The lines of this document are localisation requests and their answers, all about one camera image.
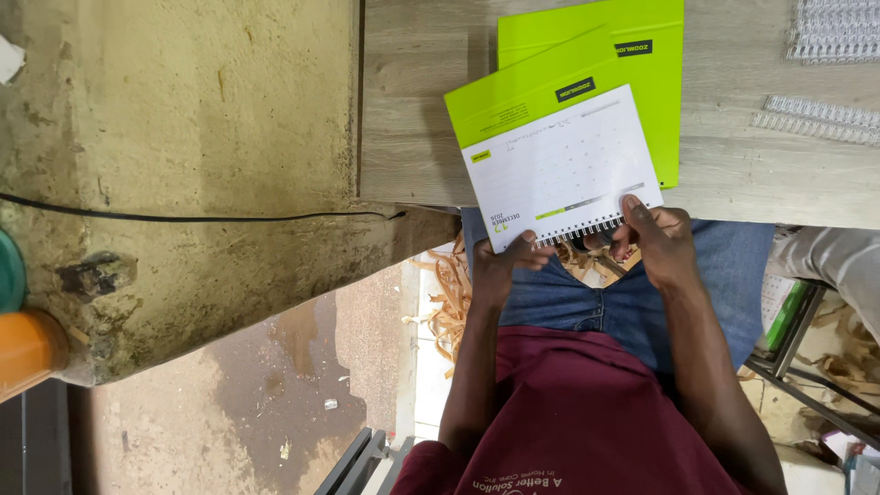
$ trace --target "green folder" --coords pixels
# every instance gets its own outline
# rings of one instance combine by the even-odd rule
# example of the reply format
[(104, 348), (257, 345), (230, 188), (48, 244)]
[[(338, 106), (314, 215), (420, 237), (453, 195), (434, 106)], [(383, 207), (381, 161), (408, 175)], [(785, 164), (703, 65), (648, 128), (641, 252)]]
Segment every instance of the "green folder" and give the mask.
[(678, 185), (684, 0), (604, 0), (498, 19), (498, 67), (607, 25), (661, 188)]
[(444, 95), (462, 149), (625, 85), (606, 26)]

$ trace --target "jeans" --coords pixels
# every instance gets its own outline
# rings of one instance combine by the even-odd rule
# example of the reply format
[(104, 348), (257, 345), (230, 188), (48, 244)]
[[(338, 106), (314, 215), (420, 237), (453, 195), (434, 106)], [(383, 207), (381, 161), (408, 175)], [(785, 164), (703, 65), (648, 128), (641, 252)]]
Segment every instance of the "jeans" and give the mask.
[[(488, 234), (479, 209), (462, 208), (461, 217), (473, 266), (473, 244)], [(763, 332), (761, 284), (774, 225), (693, 220), (691, 228), (703, 284), (739, 368)], [(605, 332), (656, 372), (673, 372), (663, 302), (641, 262), (605, 289), (572, 277), (556, 256), (541, 271), (514, 269), (499, 321), (511, 325)]]

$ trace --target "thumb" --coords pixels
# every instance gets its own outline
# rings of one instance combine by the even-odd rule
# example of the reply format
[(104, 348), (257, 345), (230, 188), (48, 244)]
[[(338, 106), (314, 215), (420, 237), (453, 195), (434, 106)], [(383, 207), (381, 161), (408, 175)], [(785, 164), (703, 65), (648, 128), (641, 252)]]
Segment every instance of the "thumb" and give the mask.
[(528, 257), (532, 253), (532, 243), (535, 241), (535, 237), (537, 237), (535, 231), (527, 230), (521, 233), (507, 246), (500, 257), (511, 266)]
[(629, 226), (639, 233), (641, 239), (650, 240), (663, 234), (663, 229), (657, 225), (654, 215), (651, 215), (648, 208), (635, 195), (623, 197), (623, 216)]

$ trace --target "spiral binding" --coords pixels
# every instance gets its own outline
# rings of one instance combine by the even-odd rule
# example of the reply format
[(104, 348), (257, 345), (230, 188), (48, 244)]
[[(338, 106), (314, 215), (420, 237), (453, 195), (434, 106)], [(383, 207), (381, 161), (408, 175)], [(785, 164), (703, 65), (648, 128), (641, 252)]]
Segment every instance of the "spiral binding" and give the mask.
[(880, 0), (798, 0), (787, 35), (789, 60), (880, 61)]
[(847, 143), (880, 146), (880, 113), (816, 101), (771, 96), (765, 113), (752, 116), (750, 125)]
[(611, 230), (618, 226), (625, 224), (627, 221), (623, 218), (622, 215), (619, 217), (614, 217), (608, 219), (603, 222), (599, 222), (595, 225), (572, 225), (566, 229), (562, 229), (565, 232), (558, 233), (559, 231), (553, 231), (552, 233), (544, 233), (541, 234), (541, 239), (535, 241), (535, 245), (533, 249), (541, 249), (546, 246), (555, 246), (564, 240), (572, 240), (575, 237), (583, 237), (585, 235), (590, 235), (591, 233), (600, 233), (606, 230)]

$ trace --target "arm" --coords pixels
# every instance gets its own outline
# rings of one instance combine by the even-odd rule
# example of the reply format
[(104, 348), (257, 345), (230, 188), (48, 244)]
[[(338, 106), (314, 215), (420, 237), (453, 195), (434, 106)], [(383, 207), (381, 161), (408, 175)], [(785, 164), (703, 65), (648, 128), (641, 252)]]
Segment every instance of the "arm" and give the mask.
[(497, 412), (495, 343), (513, 269), (540, 270), (554, 253), (552, 247), (532, 250), (534, 241), (535, 233), (525, 231), (500, 255), (492, 253), (488, 239), (473, 247), (473, 299), (438, 436), (452, 452), (465, 458), (473, 454)]
[[(690, 217), (683, 210), (649, 211), (635, 196), (624, 198), (623, 210), (628, 225), (614, 239), (637, 241), (663, 298), (682, 414), (740, 484), (756, 493), (786, 493), (773, 442), (737, 381), (700, 280)], [(618, 244), (616, 252), (626, 248)]]

